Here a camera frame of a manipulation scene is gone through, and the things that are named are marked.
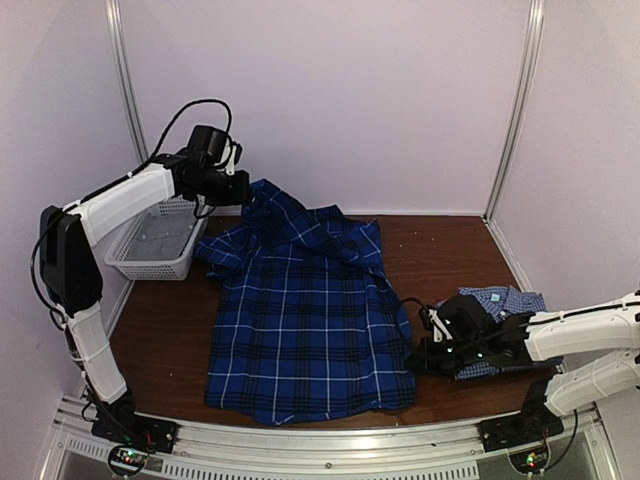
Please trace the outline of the dark blue plaid shirt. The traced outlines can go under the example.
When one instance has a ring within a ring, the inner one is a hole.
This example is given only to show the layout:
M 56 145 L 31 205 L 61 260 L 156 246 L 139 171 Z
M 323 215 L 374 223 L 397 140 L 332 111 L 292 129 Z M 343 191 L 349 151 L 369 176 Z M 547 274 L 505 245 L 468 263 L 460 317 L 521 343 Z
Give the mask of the dark blue plaid shirt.
M 411 406 L 412 334 L 377 221 L 309 209 L 268 180 L 195 255 L 221 284 L 206 405 L 271 426 Z

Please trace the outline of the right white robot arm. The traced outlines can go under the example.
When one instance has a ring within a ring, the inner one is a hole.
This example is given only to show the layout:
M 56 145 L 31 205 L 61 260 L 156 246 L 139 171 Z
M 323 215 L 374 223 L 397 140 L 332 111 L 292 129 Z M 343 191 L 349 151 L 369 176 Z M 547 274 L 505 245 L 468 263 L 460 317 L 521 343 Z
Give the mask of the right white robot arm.
M 496 320 L 470 294 L 438 307 L 422 305 L 429 333 L 408 345 L 415 373 L 454 375 L 467 367 L 542 366 L 582 356 L 533 383 L 520 411 L 506 420 L 519 440 L 559 431 L 563 417 L 639 384 L 639 294 L 569 310 L 506 313 Z

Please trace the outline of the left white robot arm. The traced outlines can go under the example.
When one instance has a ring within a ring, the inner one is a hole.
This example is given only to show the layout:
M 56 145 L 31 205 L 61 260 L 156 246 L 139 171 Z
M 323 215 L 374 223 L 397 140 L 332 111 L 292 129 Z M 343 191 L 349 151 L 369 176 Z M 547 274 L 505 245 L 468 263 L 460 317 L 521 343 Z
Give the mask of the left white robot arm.
M 227 130 L 197 125 L 175 154 L 153 155 L 131 172 L 80 200 L 50 206 L 40 216 L 33 250 L 33 281 L 60 319 L 72 360 L 83 374 L 106 429 L 123 444 L 144 433 L 135 402 L 112 353 L 101 316 L 103 279 L 94 247 L 151 207 L 181 197 L 212 207 L 242 205 L 249 175 L 235 168 L 242 147 Z

